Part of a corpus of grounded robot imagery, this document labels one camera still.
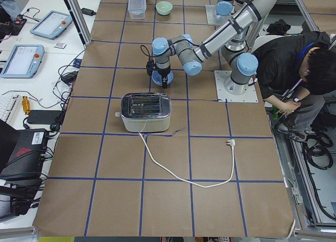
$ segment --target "person's hand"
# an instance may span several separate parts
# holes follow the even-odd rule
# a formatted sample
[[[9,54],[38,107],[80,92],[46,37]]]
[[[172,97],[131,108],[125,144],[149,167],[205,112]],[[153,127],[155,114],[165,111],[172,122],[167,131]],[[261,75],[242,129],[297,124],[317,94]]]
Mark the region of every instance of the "person's hand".
[[[282,103],[281,108],[279,108],[278,113],[283,115],[289,115],[301,106],[301,102],[294,102],[293,100],[288,100]]]

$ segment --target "white keyboard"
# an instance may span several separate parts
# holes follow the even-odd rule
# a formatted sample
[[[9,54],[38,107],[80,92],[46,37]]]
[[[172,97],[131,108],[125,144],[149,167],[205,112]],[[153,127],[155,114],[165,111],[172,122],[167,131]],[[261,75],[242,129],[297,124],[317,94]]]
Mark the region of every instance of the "white keyboard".
[[[15,111],[22,104],[22,96],[18,94],[0,95],[0,119],[10,124]]]

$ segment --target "clear plastic container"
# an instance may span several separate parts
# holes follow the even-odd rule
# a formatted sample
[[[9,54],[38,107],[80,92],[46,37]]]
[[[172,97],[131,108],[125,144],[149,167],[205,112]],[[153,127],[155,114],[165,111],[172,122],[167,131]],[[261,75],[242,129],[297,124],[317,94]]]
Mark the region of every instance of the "clear plastic container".
[[[131,19],[144,19],[146,0],[128,0],[128,12]]]

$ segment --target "blue lanyard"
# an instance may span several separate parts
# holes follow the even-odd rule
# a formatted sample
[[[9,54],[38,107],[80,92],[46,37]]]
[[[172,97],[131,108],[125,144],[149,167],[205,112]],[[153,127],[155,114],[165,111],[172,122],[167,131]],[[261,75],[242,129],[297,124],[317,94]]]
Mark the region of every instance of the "blue lanyard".
[[[303,57],[304,54],[306,54],[308,52],[308,50],[310,49],[311,46],[313,46],[315,42],[312,42],[310,45],[307,45],[303,51],[300,52],[300,54],[298,55],[298,58],[295,61],[295,65],[297,65],[299,63],[299,61],[301,60],[301,58]]]

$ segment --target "white electronic device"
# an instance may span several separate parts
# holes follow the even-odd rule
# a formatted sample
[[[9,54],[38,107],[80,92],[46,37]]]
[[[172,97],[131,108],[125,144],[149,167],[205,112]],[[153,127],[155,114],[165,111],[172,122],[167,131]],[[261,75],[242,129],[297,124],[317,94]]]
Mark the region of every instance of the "white electronic device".
[[[128,93],[121,99],[120,116],[129,132],[163,132],[170,126],[170,115],[171,102],[165,93]]]
[[[37,36],[55,39],[66,30],[71,22],[72,18],[70,15],[50,11],[30,32]]]
[[[41,64],[43,55],[43,45],[15,45],[0,77],[32,78]]]

